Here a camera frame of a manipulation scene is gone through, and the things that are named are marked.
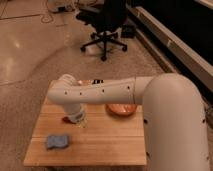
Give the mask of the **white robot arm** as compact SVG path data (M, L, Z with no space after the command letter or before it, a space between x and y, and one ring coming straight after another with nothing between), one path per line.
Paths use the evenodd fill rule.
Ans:
M185 76L164 73L80 86L65 74L47 97L72 121L82 103L140 105L148 171L211 171L202 96Z

